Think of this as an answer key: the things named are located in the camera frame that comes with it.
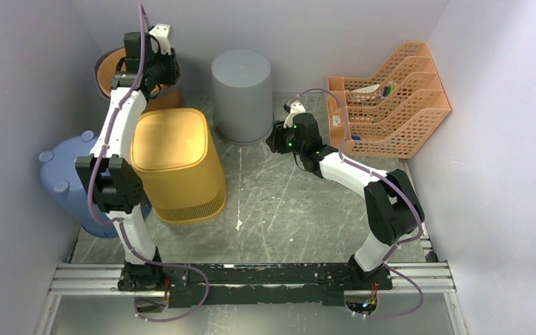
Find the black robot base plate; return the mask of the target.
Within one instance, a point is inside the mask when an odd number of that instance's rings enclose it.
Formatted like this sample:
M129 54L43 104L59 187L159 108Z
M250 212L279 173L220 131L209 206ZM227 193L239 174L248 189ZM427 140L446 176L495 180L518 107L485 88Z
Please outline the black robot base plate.
M389 270L364 272L346 262L212 264L161 269L124 265L112 289L158 297L169 308L205 305L303 304L344 306L347 291L391 290Z

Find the yellow mesh plastic bin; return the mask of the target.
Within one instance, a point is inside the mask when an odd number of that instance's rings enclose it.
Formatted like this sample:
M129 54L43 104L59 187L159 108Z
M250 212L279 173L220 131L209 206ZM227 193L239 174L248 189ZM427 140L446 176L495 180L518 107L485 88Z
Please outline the yellow mesh plastic bin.
M199 223L223 211L225 174L201 111L175 108L143 114L131 143L130 162L161 221Z

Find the light grey plastic bin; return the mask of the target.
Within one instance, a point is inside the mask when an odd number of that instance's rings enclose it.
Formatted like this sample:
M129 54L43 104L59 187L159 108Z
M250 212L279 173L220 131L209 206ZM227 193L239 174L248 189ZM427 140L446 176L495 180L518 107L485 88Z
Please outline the light grey plastic bin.
M274 122L268 58L255 50L228 50L212 61L211 74L218 135L235 144L265 139Z

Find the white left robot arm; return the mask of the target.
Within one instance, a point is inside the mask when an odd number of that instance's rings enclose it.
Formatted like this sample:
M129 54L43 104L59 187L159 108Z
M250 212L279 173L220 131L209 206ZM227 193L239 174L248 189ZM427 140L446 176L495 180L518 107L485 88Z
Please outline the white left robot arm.
M171 35L167 24L125 34L124 56L110 79L110 105L100 136L91 151L75 161L89 212L103 212L107 218L98 223L112 226L121 238L125 251L121 280L140 283L148 290L164 284L165 270L144 226L142 181L128 156L137 121L148 102L179 79Z

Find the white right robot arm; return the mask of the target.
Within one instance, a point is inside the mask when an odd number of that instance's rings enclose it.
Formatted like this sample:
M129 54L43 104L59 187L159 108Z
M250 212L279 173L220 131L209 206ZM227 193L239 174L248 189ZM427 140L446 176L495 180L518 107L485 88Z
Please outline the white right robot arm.
M266 140L271 152L292 154L303 170L321 179L334 181L363 197L369 234L351 256L350 283L367 288L375 280L375 270L401 245L422 235L424 212L408 175L399 169L377 170L354 161L338 149L326 145L311 113L289 115L274 123Z

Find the blue plastic bin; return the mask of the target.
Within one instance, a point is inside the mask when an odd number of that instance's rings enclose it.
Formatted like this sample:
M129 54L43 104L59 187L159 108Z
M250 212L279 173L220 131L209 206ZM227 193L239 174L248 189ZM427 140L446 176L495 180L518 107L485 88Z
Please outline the blue plastic bin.
M98 135L93 131L85 131L42 152L38 157L40 180L45 191L80 223L83 230L95 237L117 238L113 225L101 225L92 218L87 208L87 192L75 169L76 159L87 156L97 139Z

